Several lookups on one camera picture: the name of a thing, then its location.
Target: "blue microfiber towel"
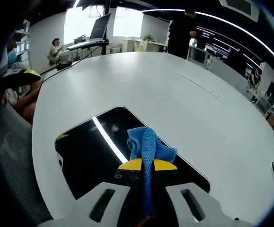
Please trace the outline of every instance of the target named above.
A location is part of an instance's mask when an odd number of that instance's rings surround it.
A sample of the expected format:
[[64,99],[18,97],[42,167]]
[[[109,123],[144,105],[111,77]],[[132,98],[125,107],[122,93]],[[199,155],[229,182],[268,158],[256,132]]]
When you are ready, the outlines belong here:
[[177,149],[163,145],[155,131],[149,127],[130,129],[127,133],[129,136],[127,145],[132,151],[130,160],[141,157],[144,163],[142,209],[145,215],[151,215],[154,212],[151,198],[152,162],[156,158],[172,163],[176,157]]

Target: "oval table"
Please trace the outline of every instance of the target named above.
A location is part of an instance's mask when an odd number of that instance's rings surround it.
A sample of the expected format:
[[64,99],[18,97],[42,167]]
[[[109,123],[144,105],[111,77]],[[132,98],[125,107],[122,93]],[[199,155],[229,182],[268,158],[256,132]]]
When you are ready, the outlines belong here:
[[54,142],[63,132],[126,106],[211,182],[231,218],[256,223],[274,202],[274,132],[236,89],[167,53],[126,52],[83,60],[47,80],[36,104],[35,175],[53,218],[76,205]]

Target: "ceiling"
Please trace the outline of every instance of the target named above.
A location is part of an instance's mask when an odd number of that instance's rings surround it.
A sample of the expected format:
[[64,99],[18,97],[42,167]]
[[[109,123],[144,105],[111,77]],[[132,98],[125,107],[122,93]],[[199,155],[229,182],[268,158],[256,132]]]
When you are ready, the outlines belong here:
[[[137,10],[146,9],[184,9],[190,1],[185,0],[111,0],[111,7],[115,8],[117,6],[133,8]],[[27,19],[34,24],[46,17],[50,17],[54,14],[65,12],[66,9],[72,8],[75,0],[43,0],[28,14]],[[78,6],[87,7],[93,4],[105,4],[106,0],[80,0]],[[261,6],[265,6],[274,17],[274,0],[258,0]],[[214,15],[230,21],[245,30],[249,31],[261,41],[263,41],[272,51],[274,52],[274,25],[271,26],[268,22],[266,14],[262,11],[259,14],[258,22],[254,22],[248,17],[237,13],[231,9],[223,7],[219,0],[197,0],[193,1],[193,6],[196,11],[203,12],[206,14]],[[176,18],[180,12],[175,11],[156,11],[147,12],[145,14],[151,15],[153,17],[160,17],[166,20],[172,20]],[[261,44],[254,40],[249,35],[240,31],[239,29],[228,25],[224,22],[218,21],[216,19],[197,15],[196,17],[198,26],[207,28],[211,31],[222,34],[230,39],[237,41],[243,46],[247,47],[253,53],[255,53],[262,61],[268,62],[274,69],[274,57],[269,51],[266,50]],[[222,41],[237,46],[237,44],[223,36],[219,36]],[[228,48],[225,44],[219,43],[218,45]],[[246,52],[254,61],[260,64],[260,60],[255,57],[252,53]]]

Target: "window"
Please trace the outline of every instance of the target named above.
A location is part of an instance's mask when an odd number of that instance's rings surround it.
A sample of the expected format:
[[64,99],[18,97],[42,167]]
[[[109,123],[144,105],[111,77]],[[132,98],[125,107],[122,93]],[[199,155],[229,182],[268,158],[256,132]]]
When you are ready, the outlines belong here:
[[140,11],[117,7],[113,36],[140,37],[142,21]]
[[81,35],[90,37],[95,21],[104,13],[103,6],[89,6],[68,9],[66,11],[63,43],[73,43]]

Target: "white wall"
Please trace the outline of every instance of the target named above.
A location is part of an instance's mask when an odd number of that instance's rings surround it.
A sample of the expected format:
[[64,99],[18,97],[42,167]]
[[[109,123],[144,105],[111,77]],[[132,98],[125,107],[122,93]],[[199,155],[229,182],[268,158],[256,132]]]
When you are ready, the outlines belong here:
[[168,33],[169,22],[165,22],[161,19],[144,15],[141,27],[141,39],[145,35],[153,35],[154,40],[157,43],[165,43]]
[[262,75],[258,92],[265,93],[268,90],[270,83],[274,83],[274,70],[266,62],[260,64],[260,69],[262,70]]
[[30,28],[29,57],[31,67],[41,73],[49,64],[45,53],[48,54],[54,38],[60,39],[63,45],[65,12],[46,18]]

